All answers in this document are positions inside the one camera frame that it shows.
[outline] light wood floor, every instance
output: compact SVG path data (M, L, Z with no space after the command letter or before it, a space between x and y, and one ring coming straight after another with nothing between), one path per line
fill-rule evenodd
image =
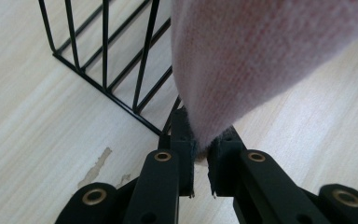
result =
M100 3L72 1L78 25ZM139 0L116 0L110 32ZM169 17L161 1L158 25ZM47 0L56 45L68 36L63 1ZM110 49L110 80L143 44L148 10ZM101 44L101 18L79 37L80 61ZM141 95L171 63L167 33L153 48ZM70 58L71 51L64 55ZM100 81L101 62L89 70ZM116 90L129 102L135 72ZM176 96L170 81L145 109L161 127ZM235 124L248 148L269 153L302 188L358 189L358 40L334 60ZM35 0L0 1L0 223L53 223L90 182L120 187L141 171L158 137L51 56ZM235 223L232 200L211 196L196 166L196 198L180 200L180 223Z

